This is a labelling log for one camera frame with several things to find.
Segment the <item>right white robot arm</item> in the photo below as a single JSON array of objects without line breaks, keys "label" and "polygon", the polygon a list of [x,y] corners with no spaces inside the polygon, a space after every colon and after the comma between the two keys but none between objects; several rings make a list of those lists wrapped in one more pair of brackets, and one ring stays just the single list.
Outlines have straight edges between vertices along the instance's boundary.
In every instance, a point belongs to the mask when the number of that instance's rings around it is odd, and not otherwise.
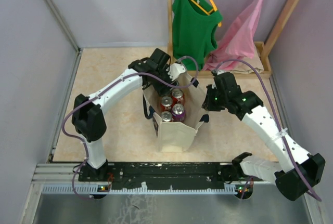
[{"label": "right white robot arm", "polygon": [[208,111],[227,110],[264,141],[277,162],[244,152],[232,160],[233,176],[245,180],[253,176],[274,184],[280,193],[295,201],[310,193],[322,178],[325,159],[312,155],[298,145],[270,115],[263,101],[252,91],[242,92],[235,76],[229,72],[213,72],[214,83],[207,86],[202,107]]}]

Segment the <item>beige canvas tote bag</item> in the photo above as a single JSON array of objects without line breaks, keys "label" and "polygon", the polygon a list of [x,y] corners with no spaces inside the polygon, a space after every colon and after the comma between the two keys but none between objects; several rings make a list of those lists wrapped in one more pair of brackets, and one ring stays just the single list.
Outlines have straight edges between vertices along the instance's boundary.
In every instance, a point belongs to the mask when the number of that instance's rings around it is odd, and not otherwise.
[{"label": "beige canvas tote bag", "polygon": [[152,120],[160,152],[185,152],[192,145],[199,128],[209,121],[209,112],[202,108],[206,93],[199,82],[184,88],[185,122],[166,123],[161,118],[161,105],[157,92],[152,86],[143,91],[144,115]]}]

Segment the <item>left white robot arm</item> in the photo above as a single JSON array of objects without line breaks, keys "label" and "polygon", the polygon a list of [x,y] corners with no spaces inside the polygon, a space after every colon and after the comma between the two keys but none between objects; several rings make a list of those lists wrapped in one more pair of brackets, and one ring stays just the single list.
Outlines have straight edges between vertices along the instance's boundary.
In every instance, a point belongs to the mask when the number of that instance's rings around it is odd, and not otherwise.
[{"label": "left white robot arm", "polygon": [[150,57],[135,60],[114,81],[99,91],[74,101],[72,124],[83,137],[88,152],[87,163],[90,175],[98,181],[108,175],[107,159],[102,137],[107,130],[105,114],[132,91],[153,86],[161,96],[168,93],[176,80],[186,71],[181,63],[169,64],[170,56],[157,48]]}]

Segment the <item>purple soda can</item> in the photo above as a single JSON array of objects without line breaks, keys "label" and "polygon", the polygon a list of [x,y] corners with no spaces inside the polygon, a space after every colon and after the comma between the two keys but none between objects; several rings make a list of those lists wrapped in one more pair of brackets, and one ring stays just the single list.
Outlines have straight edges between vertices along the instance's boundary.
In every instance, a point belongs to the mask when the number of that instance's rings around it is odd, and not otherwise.
[{"label": "purple soda can", "polygon": [[173,120],[175,122],[184,122],[185,121],[185,117],[186,117],[186,110],[184,105],[182,105],[181,103],[177,103],[173,106],[172,108],[172,115],[173,115]]},{"label": "purple soda can", "polygon": [[163,122],[170,123],[173,122],[173,115],[170,111],[163,111],[161,113],[161,119]]}]

